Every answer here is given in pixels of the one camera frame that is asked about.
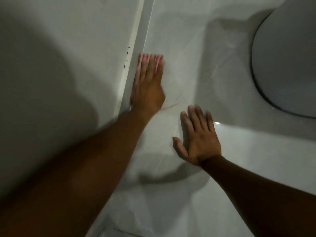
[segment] forearm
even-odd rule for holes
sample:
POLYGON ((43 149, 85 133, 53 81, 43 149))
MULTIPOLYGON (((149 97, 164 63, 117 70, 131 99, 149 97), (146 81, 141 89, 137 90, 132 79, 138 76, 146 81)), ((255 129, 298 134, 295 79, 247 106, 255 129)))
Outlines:
POLYGON ((202 167, 255 236, 316 236, 316 196, 247 171, 221 156, 202 167))
POLYGON ((2 202, 0 235, 84 236, 123 175, 149 119, 132 110, 54 159, 2 202))

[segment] glossy floor tile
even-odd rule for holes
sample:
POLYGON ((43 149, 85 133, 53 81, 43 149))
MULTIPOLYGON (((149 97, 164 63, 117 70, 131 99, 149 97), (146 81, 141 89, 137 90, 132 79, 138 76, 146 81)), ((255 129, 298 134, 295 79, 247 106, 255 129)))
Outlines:
POLYGON ((155 0, 145 52, 164 54, 163 110, 149 123, 107 205, 111 222, 139 236, 252 236, 224 191, 181 160, 180 112, 212 112, 223 155, 316 194, 316 121, 272 108, 250 74, 261 21, 285 0, 155 0))

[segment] person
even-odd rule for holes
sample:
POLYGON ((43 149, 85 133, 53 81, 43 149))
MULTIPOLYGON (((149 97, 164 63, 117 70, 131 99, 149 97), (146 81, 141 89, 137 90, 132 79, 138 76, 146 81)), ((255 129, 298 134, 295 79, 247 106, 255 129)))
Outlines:
MULTIPOLYGON (((0 206, 0 236, 84 236, 119 183, 142 131, 160 110, 163 63, 137 68, 133 108, 97 135, 53 159, 0 206)), ((210 113, 181 113, 189 145, 177 151, 226 192, 255 236, 316 236, 316 196, 247 171, 222 156, 210 113)))

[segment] hand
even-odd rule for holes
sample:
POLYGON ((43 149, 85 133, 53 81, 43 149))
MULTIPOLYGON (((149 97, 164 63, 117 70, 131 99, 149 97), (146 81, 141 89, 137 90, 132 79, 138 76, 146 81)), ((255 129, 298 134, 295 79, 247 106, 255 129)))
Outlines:
POLYGON ((191 120, 181 112, 181 121, 187 127, 189 146, 186 149, 178 137, 173 137, 177 152, 188 162, 200 166, 204 160, 222 155, 222 148, 217 138, 211 113, 206 118, 199 106, 188 107, 191 120))
POLYGON ((131 95, 133 108, 148 114, 150 118, 161 109, 166 98, 160 84, 164 68, 163 56, 157 60, 159 63, 156 73, 155 57, 151 55, 148 63, 144 56, 141 65, 138 63, 131 95))

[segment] person's right arm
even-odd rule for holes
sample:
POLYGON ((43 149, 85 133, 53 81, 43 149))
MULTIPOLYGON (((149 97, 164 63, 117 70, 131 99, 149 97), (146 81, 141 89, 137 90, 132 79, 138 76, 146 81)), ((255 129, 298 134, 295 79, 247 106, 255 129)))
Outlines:
POLYGON ((189 107, 186 149, 174 137, 184 159, 201 166, 226 192, 252 233, 258 236, 316 236, 316 196, 247 171, 222 157, 210 113, 189 107))

